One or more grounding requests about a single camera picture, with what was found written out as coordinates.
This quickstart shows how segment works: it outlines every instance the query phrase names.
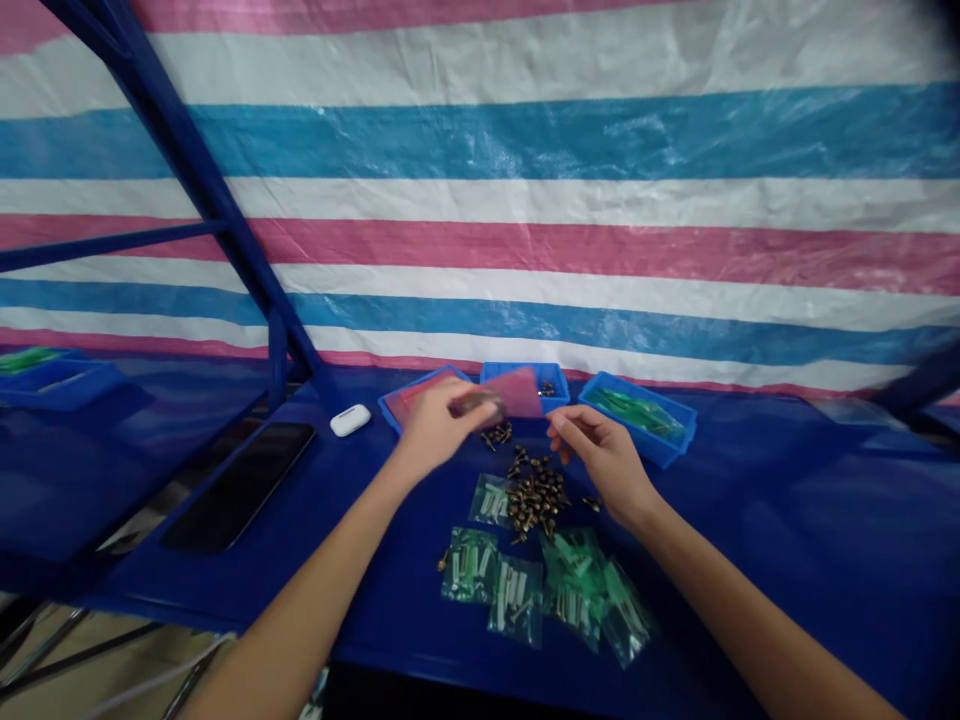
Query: floor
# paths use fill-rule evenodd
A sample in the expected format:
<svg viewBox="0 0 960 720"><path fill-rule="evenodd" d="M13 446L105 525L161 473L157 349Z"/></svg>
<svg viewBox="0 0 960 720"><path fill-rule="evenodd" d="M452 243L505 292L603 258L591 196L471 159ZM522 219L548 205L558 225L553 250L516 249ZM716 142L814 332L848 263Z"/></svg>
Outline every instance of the floor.
<svg viewBox="0 0 960 720"><path fill-rule="evenodd" d="M0 677L6 677L18 667L20 660L53 632L70 612L71 609L65 607L47 610L14 659L0 671ZM45 664L134 630L145 622L124 615L92 613L50 654ZM190 662L212 639L209 633L194 635L185 628L161 628L12 697L0 705L0 720L77 720L124 690ZM229 654L230 648L229 642L221 647L212 668ZM110 710L101 718L160 720L187 672L185 669L175 679Z"/></svg>

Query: green components in bag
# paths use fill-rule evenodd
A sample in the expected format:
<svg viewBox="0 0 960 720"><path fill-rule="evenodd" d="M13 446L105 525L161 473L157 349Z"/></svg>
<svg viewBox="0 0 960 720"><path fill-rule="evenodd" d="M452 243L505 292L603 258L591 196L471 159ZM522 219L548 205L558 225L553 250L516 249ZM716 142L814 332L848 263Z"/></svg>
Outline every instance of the green components in bag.
<svg viewBox="0 0 960 720"><path fill-rule="evenodd" d="M664 440L676 441L683 437L683 425L662 407L649 400L632 398L603 387L591 390L584 399L602 407L614 417Z"/></svg>
<svg viewBox="0 0 960 720"><path fill-rule="evenodd" d="M547 576L544 612L566 625L593 652L600 652L600 625L606 613L603 595L584 595L580 587L567 578L559 581Z"/></svg>
<svg viewBox="0 0 960 720"><path fill-rule="evenodd" d="M481 473L477 480L477 489L473 492L470 520L512 528L513 521L509 516L510 498L507 491L512 492L516 487L516 483L511 480Z"/></svg>
<svg viewBox="0 0 960 720"><path fill-rule="evenodd" d="M482 530L455 527L443 568L441 594L447 600L490 603L497 582L497 538Z"/></svg>
<svg viewBox="0 0 960 720"><path fill-rule="evenodd" d="M9 355L0 355L0 375L16 375L61 354L63 354L62 350L30 348Z"/></svg>
<svg viewBox="0 0 960 720"><path fill-rule="evenodd" d="M543 634L543 565L500 556L487 630L540 649Z"/></svg>
<svg viewBox="0 0 960 720"><path fill-rule="evenodd" d="M656 633L656 623L616 558L610 558L603 577L609 596L601 624L603 636L613 647L620 667L626 670Z"/></svg>
<svg viewBox="0 0 960 720"><path fill-rule="evenodd" d="M540 534L547 564L545 611L567 625L593 652L607 607L606 559L592 528L560 530L553 540Z"/></svg>

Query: pile of brass parts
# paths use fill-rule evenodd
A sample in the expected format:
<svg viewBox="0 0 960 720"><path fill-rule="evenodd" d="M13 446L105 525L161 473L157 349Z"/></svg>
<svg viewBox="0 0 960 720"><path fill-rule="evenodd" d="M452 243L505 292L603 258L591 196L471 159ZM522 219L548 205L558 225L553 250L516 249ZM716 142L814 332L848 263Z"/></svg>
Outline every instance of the pile of brass parts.
<svg viewBox="0 0 960 720"><path fill-rule="evenodd" d="M495 428L480 433L480 439L483 440L484 445L490 448L490 450L496 452L497 448L494 447L494 443L504 445L513 439L513 423L509 420L502 422Z"/></svg>
<svg viewBox="0 0 960 720"><path fill-rule="evenodd" d="M516 458L507 478L515 480L517 485L516 489L507 490L510 498L507 512L513 518L513 529L520 534L511 544L526 542L527 533L538 524L552 540L557 527L555 516L572 504L563 488L563 475L550 467L549 455L530 458L521 445L516 445L514 450ZM524 469L529 471L525 478L520 477Z"/></svg>

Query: person's left hand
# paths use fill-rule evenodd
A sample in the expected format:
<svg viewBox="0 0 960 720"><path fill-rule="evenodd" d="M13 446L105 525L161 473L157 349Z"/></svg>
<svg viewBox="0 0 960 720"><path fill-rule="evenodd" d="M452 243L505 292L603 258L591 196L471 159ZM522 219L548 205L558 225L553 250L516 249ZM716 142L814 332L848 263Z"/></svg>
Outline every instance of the person's left hand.
<svg viewBox="0 0 960 720"><path fill-rule="evenodd" d="M486 402L463 417L450 414L450 403L476 387L466 380L449 378L417 397L394 456L418 481L453 457L467 435L498 412L496 403Z"/></svg>

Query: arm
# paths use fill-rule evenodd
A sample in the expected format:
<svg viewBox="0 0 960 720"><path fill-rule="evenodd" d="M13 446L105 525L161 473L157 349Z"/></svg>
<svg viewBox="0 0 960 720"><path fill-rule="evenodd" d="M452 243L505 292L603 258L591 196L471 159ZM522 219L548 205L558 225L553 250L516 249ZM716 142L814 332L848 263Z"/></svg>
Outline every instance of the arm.
<svg viewBox="0 0 960 720"><path fill-rule="evenodd" d="M472 385L425 392L386 464L188 706L185 720L291 720L306 703L351 600L400 503L496 412L454 419L447 406Z"/></svg>
<svg viewBox="0 0 960 720"><path fill-rule="evenodd" d="M647 548L774 720L902 718L774 605L654 489L630 435L592 408L551 413L564 462L587 466L611 516Z"/></svg>

